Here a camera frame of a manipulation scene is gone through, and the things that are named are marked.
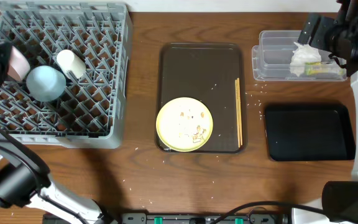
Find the white tissue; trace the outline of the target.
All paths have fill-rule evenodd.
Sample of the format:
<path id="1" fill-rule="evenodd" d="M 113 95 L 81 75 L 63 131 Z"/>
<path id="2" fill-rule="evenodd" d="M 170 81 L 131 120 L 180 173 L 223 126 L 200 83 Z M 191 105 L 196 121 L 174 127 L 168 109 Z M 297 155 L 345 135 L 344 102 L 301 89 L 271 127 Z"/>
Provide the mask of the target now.
<path id="1" fill-rule="evenodd" d="M 319 50 L 309 45 L 302 45 L 294 42 L 297 49 L 293 51 L 290 62 L 290 72 L 296 76 L 300 76 L 305 71 L 306 64 L 321 62 Z"/>

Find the green snack wrapper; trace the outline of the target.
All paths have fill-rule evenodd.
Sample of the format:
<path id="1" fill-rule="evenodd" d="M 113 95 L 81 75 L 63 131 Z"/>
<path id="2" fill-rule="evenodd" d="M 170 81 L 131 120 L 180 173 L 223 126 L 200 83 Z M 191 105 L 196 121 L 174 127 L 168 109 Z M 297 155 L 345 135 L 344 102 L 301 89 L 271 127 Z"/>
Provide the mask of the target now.
<path id="1" fill-rule="evenodd" d="M 335 75 L 344 75 L 345 70 L 335 62 L 313 62 L 305 65 L 306 75 L 318 75 L 330 73 Z"/>

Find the light blue bowl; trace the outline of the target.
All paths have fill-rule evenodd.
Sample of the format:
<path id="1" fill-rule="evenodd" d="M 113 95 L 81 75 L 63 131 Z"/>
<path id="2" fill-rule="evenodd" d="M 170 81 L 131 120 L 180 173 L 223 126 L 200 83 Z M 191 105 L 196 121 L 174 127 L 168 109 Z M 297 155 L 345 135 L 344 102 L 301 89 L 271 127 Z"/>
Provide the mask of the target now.
<path id="1" fill-rule="evenodd" d="M 30 95 L 41 102 L 56 100 L 66 87 L 64 74 L 46 65 L 31 70 L 25 82 Z"/>

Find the cream plastic cup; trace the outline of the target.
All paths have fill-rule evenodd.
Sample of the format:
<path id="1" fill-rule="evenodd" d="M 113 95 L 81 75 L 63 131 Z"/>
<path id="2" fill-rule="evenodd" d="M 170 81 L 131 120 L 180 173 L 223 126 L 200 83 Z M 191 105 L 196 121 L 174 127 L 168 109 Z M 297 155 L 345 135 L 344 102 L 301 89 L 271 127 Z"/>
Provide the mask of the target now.
<path id="1" fill-rule="evenodd" d="M 76 79 L 80 79 L 86 73 L 85 63 L 71 50 L 60 51 L 56 59 L 62 72 L 69 79 L 71 79 L 70 72 Z"/>

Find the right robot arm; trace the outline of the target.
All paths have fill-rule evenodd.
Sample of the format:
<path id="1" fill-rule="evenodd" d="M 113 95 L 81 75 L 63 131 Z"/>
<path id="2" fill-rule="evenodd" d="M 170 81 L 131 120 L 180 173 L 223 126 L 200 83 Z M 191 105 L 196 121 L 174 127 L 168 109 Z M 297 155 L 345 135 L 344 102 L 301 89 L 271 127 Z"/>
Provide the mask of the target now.
<path id="1" fill-rule="evenodd" d="M 291 210 L 292 223 L 358 223 L 358 1 L 338 0 L 335 19 L 311 13 L 298 43 L 325 50 L 346 69 L 356 104 L 356 154 L 350 181 L 329 181 L 321 198 Z"/>

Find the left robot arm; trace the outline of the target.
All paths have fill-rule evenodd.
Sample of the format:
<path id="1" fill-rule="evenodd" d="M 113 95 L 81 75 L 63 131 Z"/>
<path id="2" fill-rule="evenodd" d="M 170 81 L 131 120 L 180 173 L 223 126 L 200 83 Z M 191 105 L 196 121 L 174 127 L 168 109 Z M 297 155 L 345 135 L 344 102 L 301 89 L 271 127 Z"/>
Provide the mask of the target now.
<path id="1" fill-rule="evenodd" d="M 0 85 L 7 77 L 13 46 L 0 44 Z M 0 129 L 0 207 L 43 210 L 68 223 L 122 223 L 94 200 L 80 197 L 52 180 L 35 152 Z"/>

